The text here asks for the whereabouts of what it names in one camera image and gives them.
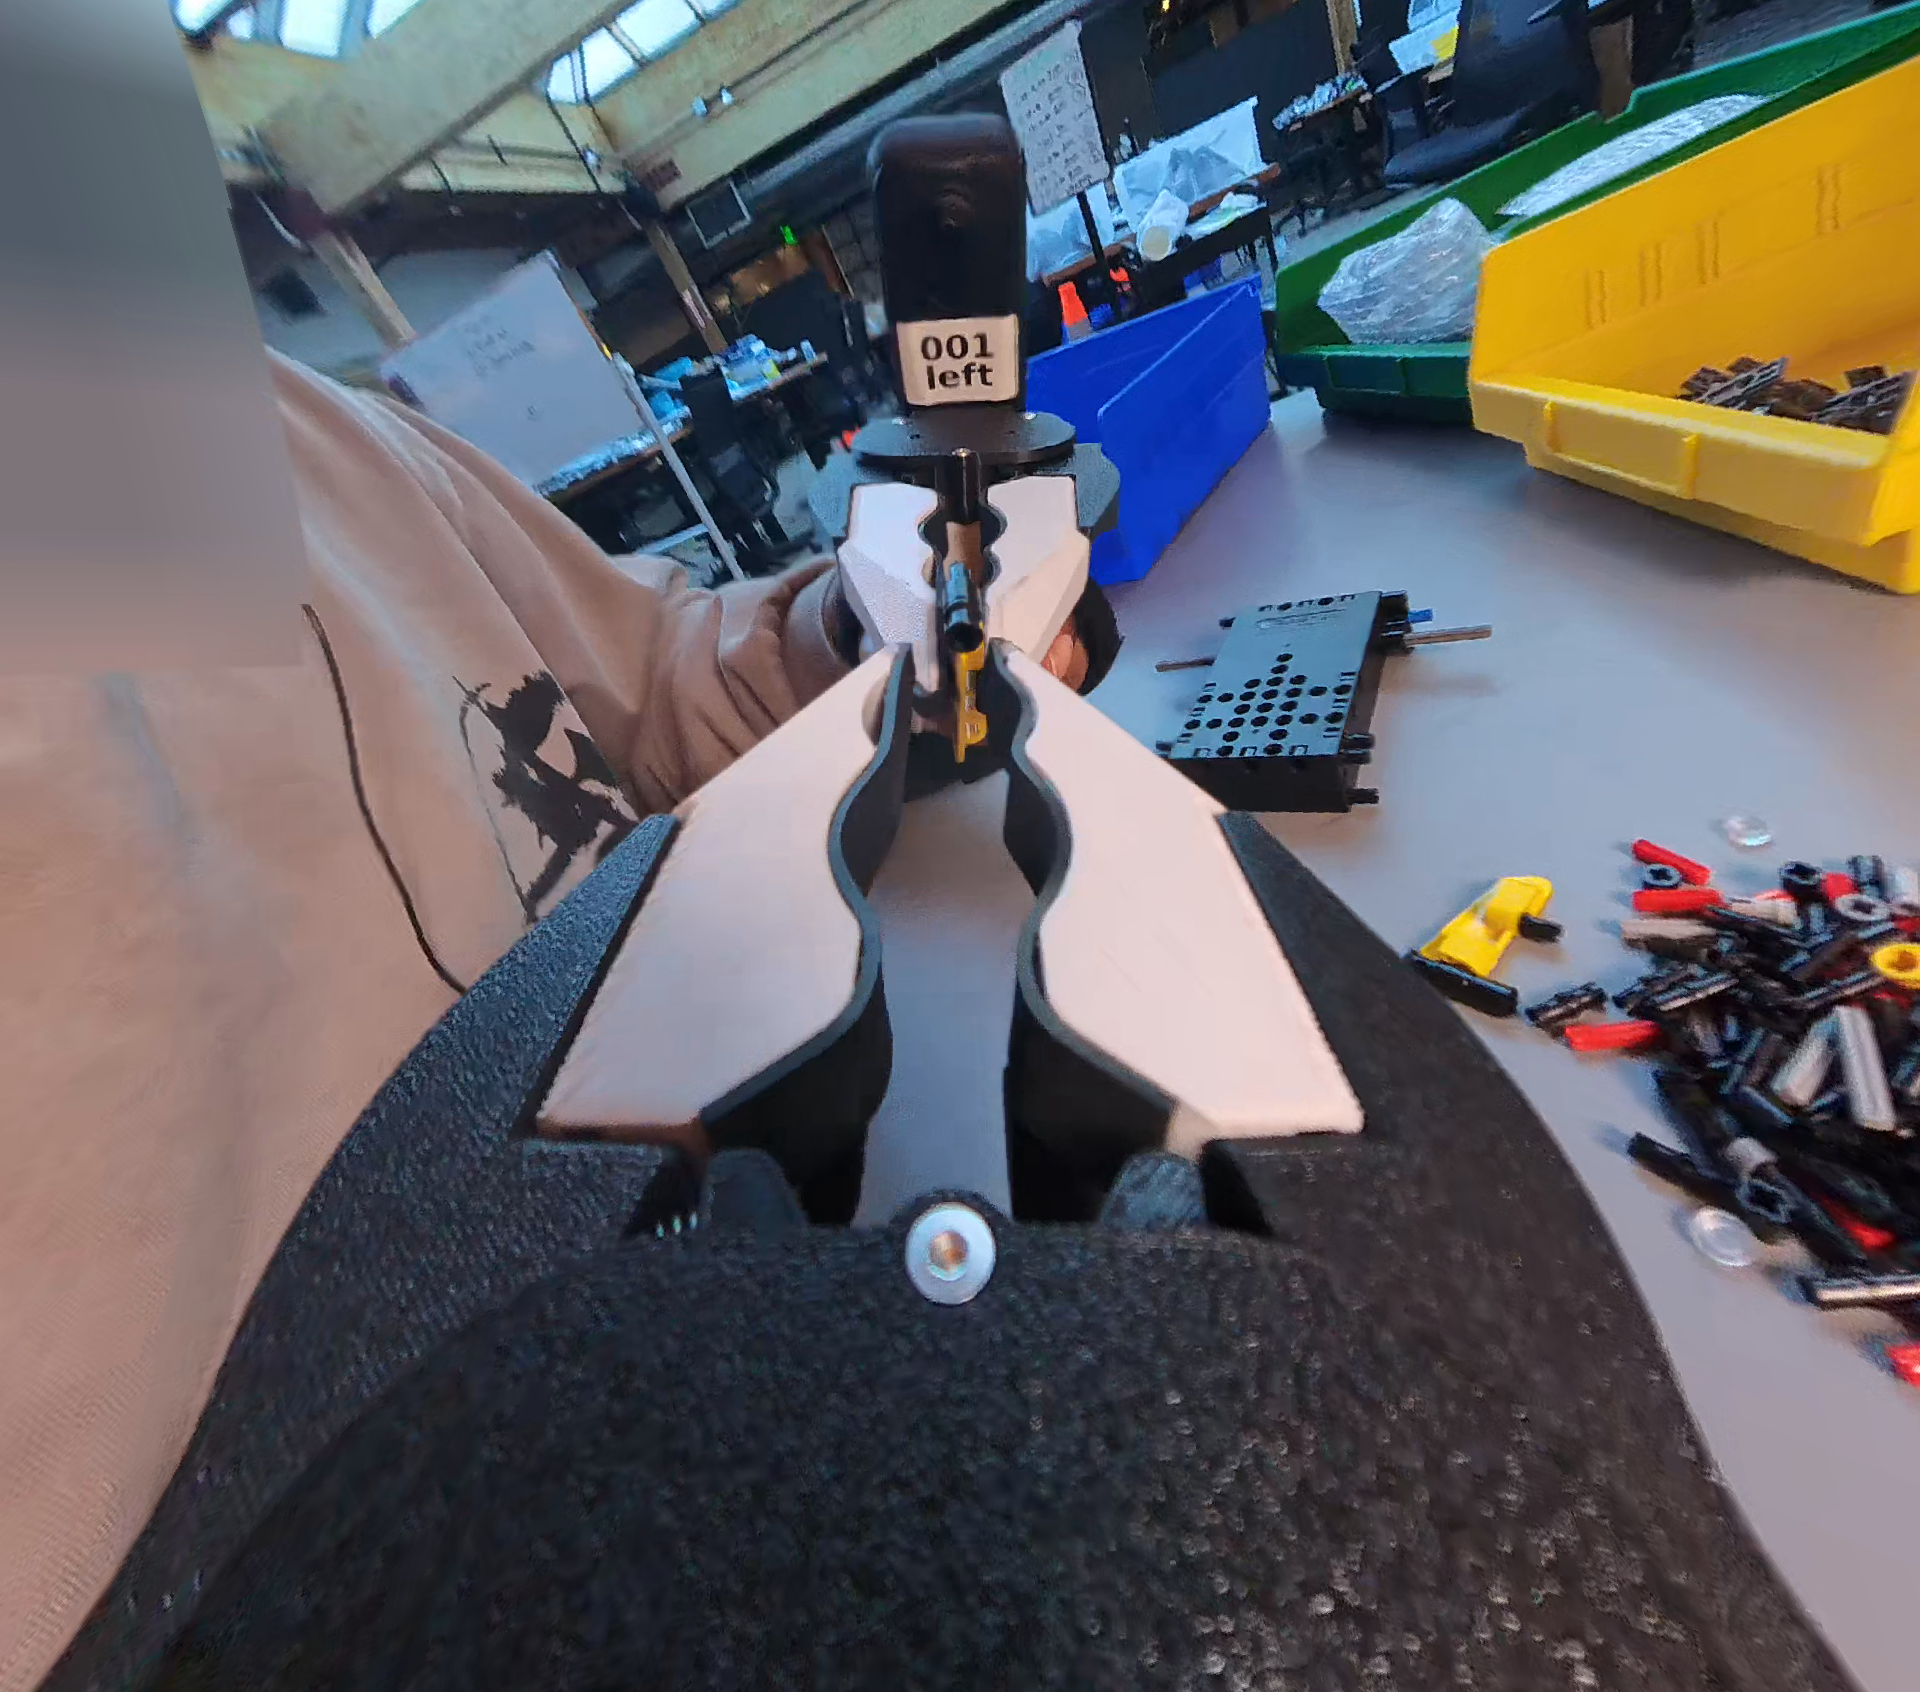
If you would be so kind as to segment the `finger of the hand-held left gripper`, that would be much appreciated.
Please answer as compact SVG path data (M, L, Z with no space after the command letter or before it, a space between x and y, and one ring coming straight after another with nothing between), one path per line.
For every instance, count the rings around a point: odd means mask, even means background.
M939 499L923 486L854 486L833 550L840 638L858 667L878 650L912 655L920 693L939 693L946 668L936 618L937 553L923 529Z
M986 489L984 514L998 526L982 586L987 648L1006 644L1042 665L1051 638L1072 622L1091 653L1091 629L1078 622L1091 544L1080 526L1075 480L1000 480Z

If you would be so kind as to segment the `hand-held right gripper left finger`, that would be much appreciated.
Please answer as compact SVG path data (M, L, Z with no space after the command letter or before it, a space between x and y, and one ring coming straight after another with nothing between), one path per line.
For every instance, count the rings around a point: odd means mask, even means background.
M904 811L905 648L688 796L539 1103L544 1137L841 1152L892 1075L869 901Z

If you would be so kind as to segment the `blue storage bin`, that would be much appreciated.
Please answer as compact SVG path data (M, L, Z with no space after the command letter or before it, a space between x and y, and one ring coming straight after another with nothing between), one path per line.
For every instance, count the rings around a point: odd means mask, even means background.
M1115 522L1091 543L1102 586L1147 577L1269 426L1255 279L1034 357L1026 405L1065 421L1118 471Z

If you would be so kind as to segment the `yellow piece with black pins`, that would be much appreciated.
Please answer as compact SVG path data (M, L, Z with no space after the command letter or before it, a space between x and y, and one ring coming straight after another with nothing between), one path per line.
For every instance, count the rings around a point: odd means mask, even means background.
M1563 936L1565 929L1547 915L1551 896L1547 879L1501 877L1421 946L1405 953L1403 966L1458 1007L1512 1019L1520 994L1495 972L1515 942L1556 944Z

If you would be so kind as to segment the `person's left forearm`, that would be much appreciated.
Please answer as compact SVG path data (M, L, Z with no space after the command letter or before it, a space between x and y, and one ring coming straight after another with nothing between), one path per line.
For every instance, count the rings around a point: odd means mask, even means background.
M640 815L678 808L854 667L828 559L699 591L656 555L608 561L567 599L547 662Z

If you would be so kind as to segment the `grey desk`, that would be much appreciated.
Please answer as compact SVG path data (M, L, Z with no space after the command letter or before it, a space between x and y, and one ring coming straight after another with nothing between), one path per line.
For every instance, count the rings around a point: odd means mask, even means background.
M1629 1132L1648 1078L1387 971L1471 882L1557 882L1557 976L1613 971L1629 836L1915 846L1915 600L1551 480L1473 434L1307 434L1119 595L1096 696L1174 729L1231 577L1408 577L1490 610L1401 661L1379 813L1266 822L1365 1135L1235 1149L1251 1237L1043 1226L1006 1299L879 1334L836 1243L775 1391L798 1504L747 1530L743 1688L1915 1688L1915 1395L1886 1325L1716 1271Z

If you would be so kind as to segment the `paper flip chart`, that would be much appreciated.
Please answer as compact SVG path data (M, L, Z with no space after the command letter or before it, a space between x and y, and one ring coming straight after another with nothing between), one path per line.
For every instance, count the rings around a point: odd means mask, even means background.
M1068 20L998 77L1035 218L1075 206L1112 175L1081 38L1081 20Z

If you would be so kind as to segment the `black office chair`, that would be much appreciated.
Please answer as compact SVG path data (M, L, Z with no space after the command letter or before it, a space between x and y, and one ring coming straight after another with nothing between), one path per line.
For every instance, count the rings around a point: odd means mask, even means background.
M699 459L707 511L747 577L770 577L795 550L778 517L778 479L756 453L747 417L720 371L682 380L691 450Z
M1460 0L1448 97L1439 128L1387 159L1387 190L1448 184L1592 111L1590 0Z

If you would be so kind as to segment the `green storage bin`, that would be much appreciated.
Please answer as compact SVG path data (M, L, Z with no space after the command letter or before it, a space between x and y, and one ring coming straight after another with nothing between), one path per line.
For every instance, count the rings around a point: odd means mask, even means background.
M1358 229L1318 251L1287 258L1275 281L1272 359L1282 386L1310 390L1322 408L1351 419L1465 425L1471 342L1353 347L1319 311L1318 294L1341 258L1385 240L1436 200L1453 199L1499 240L1521 236L1599 199L1663 172L1685 159L1833 97L1863 79L1905 64L1917 48L1917 4L1903 4L1790 38L1719 64L1637 89L1622 114L1585 114L1504 152L1448 182L1411 187ZM1571 159L1649 121L1716 97L1770 97L1765 111L1707 134L1689 152L1652 163L1545 217L1501 218L1499 206Z

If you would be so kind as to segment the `clear plastic bag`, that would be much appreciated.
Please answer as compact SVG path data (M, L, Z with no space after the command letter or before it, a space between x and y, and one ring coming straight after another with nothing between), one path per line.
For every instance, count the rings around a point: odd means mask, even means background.
M1315 306L1353 347L1469 342L1482 268L1499 244L1465 204L1436 200L1390 236L1346 254Z

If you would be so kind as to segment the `person's beige sweatshirt torso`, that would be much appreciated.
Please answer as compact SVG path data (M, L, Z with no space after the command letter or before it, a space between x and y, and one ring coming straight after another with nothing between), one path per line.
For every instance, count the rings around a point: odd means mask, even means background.
M608 561L268 368L296 661L4 680L4 1688L128 1557L348 1126L634 811L547 655Z

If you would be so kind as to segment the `pile of small building pins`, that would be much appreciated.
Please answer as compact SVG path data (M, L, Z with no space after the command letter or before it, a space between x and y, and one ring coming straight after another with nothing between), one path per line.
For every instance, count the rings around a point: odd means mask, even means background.
M1915 1392L1915 855L1772 858L1739 818L1722 838L1748 864L1624 844L1624 974L1571 984L1602 987L1605 1010L1539 1034L1641 1070L1661 1130L1626 1156L1681 1200L1700 1250L1768 1264Z

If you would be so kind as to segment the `yellow storage bin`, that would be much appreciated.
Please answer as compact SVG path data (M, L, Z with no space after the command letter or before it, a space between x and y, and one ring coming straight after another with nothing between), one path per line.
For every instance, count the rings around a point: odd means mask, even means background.
M1685 405L1702 366L1913 373L1917 62L1495 248L1471 421L1526 462L1891 595L1917 588L1915 390L1887 437Z

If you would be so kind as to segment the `white plastic packet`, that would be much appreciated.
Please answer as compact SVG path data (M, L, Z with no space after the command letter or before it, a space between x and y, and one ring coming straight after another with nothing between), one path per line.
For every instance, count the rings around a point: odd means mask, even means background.
M1719 95L1637 125L1567 160L1499 204L1504 220L1533 220L1596 192L1631 182L1653 163L1685 155L1702 140L1763 113L1773 99L1749 92Z

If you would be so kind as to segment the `heap of small black pieces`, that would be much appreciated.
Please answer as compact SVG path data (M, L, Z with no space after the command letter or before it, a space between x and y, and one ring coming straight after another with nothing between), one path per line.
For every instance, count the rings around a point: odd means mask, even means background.
M1685 405L1751 412L1836 432L1890 437L1905 417L1915 390L1913 371L1860 364L1839 385L1790 375L1790 363L1739 357L1722 366L1704 364L1676 389Z

